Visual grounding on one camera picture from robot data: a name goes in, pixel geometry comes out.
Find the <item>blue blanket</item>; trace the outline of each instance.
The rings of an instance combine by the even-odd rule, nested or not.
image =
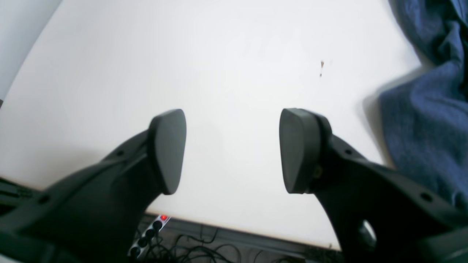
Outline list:
[[[398,0],[407,37],[436,66],[380,95],[385,141],[397,169],[468,210],[468,0]]]

